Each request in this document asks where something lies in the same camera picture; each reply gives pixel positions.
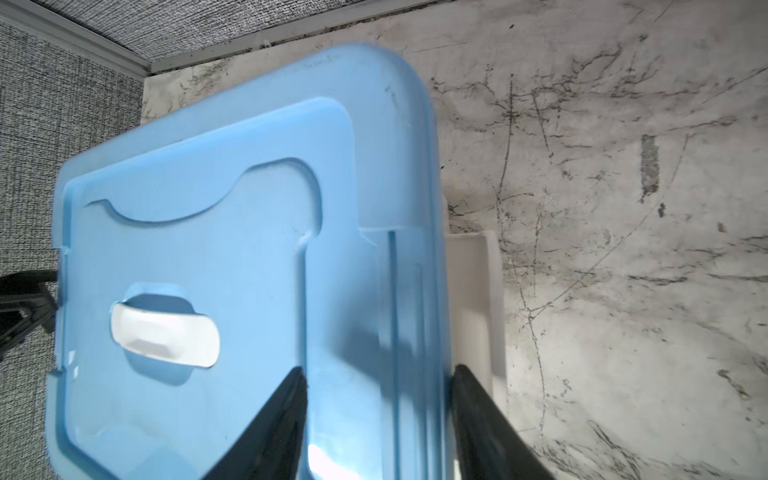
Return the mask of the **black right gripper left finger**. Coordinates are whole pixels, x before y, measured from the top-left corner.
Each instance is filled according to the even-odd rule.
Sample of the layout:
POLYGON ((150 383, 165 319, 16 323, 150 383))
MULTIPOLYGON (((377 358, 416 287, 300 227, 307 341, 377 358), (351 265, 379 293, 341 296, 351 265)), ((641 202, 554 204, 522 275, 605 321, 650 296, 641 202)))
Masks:
POLYGON ((292 368, 207 479, 296 479, 308 410, 308 384, 292 368))

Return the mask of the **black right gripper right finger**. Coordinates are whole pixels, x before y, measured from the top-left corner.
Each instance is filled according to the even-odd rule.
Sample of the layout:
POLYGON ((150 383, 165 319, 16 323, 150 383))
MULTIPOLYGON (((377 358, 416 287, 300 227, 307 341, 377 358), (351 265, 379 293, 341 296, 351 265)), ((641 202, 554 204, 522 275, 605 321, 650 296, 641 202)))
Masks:
POLYGON ((464 364, 455 367, 450 395, 463 479, 554 479, 464 364))

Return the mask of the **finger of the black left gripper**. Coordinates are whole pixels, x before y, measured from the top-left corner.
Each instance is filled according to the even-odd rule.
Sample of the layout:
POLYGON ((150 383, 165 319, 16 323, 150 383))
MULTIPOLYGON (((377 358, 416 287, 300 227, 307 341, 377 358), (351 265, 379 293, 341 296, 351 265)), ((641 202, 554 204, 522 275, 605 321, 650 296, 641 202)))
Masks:
POLYGON ((1 359, 38 327, 55 331, 56 300, 47 288, 56 270, 31 270, 1 278, 1 359))

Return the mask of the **white plastic storage bin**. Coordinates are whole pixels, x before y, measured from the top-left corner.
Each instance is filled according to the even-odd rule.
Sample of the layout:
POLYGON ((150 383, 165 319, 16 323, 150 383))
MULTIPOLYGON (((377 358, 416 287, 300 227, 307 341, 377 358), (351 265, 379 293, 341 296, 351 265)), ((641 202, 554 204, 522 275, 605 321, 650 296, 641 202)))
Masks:
POLYGON ((502 258, 493 231, 446 236, 452 364, 467 366, 507 410, 502 258))

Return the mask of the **blue plastic bin lid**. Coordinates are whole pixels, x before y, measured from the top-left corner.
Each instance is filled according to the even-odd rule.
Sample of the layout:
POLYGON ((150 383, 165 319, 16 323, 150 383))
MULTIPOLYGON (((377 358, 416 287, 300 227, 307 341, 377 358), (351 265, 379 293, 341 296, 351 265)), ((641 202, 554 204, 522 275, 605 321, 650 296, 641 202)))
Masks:
POLYGON ((64 479, 201 479, 289 372, 301 479, 450 479, 436 121, 329 48, 69 159, 46 447, 64 479))

